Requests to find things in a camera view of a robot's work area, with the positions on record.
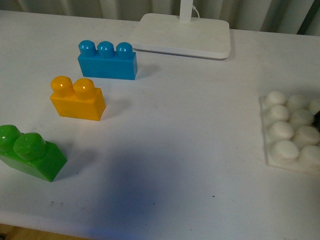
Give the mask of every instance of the blue block stud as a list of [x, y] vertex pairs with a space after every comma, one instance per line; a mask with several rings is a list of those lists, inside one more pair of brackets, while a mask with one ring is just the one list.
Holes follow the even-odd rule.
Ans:
[[79, 65], [84, 77], [135, 80], [138, 71], [136, 53], [131, 44], [121, 42], [114, 49], [109, 41], [96, 46], [90, 40], [79, 44]]

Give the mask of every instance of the white table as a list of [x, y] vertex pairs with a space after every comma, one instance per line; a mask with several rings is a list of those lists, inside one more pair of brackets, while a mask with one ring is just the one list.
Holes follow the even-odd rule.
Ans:
[[0, 162], [0, 222], [112, 240], [318, 240], [320, 180], [265, 164], [259, 97], [320, 93], [320, 38], [231, 30], [208, 60], [137, 52], [135, 81], [92, 78], [99, 122], [58, 116], [50, 82], [82, 77], [78, 44], [136, 22], [0, 11], [0, 125], [68, 162], [54, 182]]

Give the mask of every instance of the yellow block stud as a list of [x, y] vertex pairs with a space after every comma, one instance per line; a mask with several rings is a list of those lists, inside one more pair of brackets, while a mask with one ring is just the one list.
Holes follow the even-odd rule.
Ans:
[[66, 76], [57, 76], [51, 82], [50, 99], [61, 117], [99, 121], [106, 109], [101, 88], [92, 80], [81, 78], [72, 84]]

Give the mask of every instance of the green block stud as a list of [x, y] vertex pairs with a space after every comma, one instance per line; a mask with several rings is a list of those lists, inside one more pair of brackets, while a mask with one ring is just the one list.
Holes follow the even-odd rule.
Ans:
[[40, 134], [23, 134], [14, 125], [0, 126], [0, 159], [9, 167], [52, 182], [67, 162], [56, 144]]

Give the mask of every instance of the white lamp base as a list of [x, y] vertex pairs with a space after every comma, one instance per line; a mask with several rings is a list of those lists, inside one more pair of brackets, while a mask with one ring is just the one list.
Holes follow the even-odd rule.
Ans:
[[230, 29], [226, 21], [148, 13], [142, 17], [129, 39], [136, 50], [226, 59], [231, 51]]

